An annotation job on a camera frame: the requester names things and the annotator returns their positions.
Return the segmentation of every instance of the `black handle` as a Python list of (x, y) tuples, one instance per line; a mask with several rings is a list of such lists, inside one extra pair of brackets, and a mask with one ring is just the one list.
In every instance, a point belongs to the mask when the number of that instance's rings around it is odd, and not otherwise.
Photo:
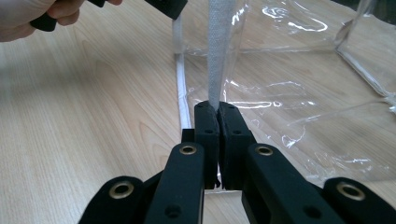
[[(92, 4), (103, 7), (106, 0), (88, 0)], [(30, 24), (38, 30), (51, 32), (55, 30), (56, 20), (50, 17), (47, 13), (40, 16), (39, 18), (30, 22)]]

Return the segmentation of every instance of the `transparent vinyl sheet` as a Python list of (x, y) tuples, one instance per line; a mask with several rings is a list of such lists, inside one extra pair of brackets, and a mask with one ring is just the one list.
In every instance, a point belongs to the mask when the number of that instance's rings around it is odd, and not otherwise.
[[(396, 28), (371, 14), (378, 6), (237, 0), (228, 19), (220, 100), (315, 184), (396, 177)], [(182, 128), (208, 99), (207, 27), (208, 0), (175, 21)]]

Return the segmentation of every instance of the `white webbing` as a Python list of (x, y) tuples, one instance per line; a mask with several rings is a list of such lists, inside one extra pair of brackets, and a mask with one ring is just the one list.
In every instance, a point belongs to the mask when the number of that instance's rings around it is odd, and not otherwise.
[(217, 111), (225, 71), (235, 0), (209, 0), (207, 69), (209, 103)]
[(190, 129), (190, 111), (187, 103), (187, 87), (184, 74), (184, 44), (181, 15), (172, 23), (174, 53), (176, 57), (177, 70), (177, 93), (178, 93), (178, 109), (180, 113), (181, 129)]

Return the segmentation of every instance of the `finger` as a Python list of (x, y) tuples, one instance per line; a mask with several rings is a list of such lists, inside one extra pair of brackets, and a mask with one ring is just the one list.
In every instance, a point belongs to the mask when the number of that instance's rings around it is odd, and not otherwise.
[(108, 3), (118, 6), (122, 3), (122, 0), (107, 0)]
[(84, 0), (58, 0), (47, 11), (54, 18), (67, 17), (75, 14)]
[(0, 0), (0, 26), (17, 27), (43, 15), (55, 0)]
[(62, 26), (71, 25), (78, 20), (78, 16), (79, 16), (79, 10), (70, 16), (61, 17), (57, 21)]
[(29, 23), (12, 28), (0, 27), (0, 42), (8, 42), (20, 38), (25, 38), (35, 31)]

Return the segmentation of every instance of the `wooden table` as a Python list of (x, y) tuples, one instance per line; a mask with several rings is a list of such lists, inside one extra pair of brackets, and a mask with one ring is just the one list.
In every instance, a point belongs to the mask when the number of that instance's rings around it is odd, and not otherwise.
[[(107, 180), (157, 174), (180, 141), (171, 20), (144, 1), (0, 44), (0, 223), (77, 223)], [(369, 183), (396, 205), (393, 180)], [(240, 192), (204, 223), (247, 223)]]

